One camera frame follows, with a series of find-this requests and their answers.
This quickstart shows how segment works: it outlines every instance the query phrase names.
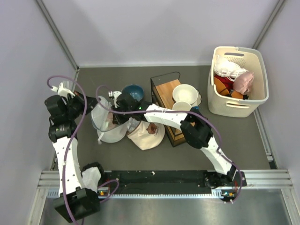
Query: blue bowl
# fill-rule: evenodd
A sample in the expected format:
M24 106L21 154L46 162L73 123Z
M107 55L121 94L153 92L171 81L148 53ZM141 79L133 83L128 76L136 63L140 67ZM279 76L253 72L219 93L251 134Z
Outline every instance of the blue bowl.
M123 88L122 92L129 93L137 101L141 101L144 98L144 90L138 85L129 85Z

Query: dark blue bowl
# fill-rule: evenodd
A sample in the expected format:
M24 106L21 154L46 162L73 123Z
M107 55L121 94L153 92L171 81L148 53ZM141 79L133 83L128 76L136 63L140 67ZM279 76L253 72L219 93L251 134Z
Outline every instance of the dark blue bowl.
M123 88L122 92L129 93L137 101L141 101L144 98L144 90L138 85L129 85Z

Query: white cup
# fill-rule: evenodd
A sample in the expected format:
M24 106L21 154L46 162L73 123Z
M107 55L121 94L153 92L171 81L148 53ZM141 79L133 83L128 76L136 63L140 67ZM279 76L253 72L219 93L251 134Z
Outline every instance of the white cup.
M184 111L190 111L192 106L187 102L176 102L172 109L173 110L184 110Z
M198 98L198 91L191 85L181 84L173 90L173 99L175 102L186 102L194 104Z

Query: gray floor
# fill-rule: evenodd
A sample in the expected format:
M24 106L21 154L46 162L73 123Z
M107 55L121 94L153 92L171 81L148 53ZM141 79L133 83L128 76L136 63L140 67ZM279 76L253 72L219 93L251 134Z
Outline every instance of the gray floor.
M47 199L40 225L68 224ZM217 199L111 199L84 224L292 225L280 190L244 190L234 205Z
M179 71L181 83L191 84L200 91L200 111L219 129L223 138L223 152L242 169L269 169L253 114L247 118L230 118L214 115L208 110L209 70L208 66L81 68L78 82L88 96L95 96L95 90L101 84L113 90L138 84L145 90L145 100L151 101L150 78ZM100 95L107 97L104 91ZM213 169L200 150L186 143L173 148L166 136L159 146L146 151L141 151L126 137L118 143L101 145L98 145L97 138L90 118L86 118L78 133L78 159L81 166L98 161L105 170Z

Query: white wall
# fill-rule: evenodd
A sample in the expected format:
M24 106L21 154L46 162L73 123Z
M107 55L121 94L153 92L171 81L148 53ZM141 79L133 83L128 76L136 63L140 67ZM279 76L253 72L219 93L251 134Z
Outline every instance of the white wall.
M300 1L289 0L261 43L269 100L260 106L272 149L300 198Z
M23 225L54 155L46 79L75 75L33 0L0 3L0 68L0 224Z
M79 66L209 64L252 47L277 0L44 0Z

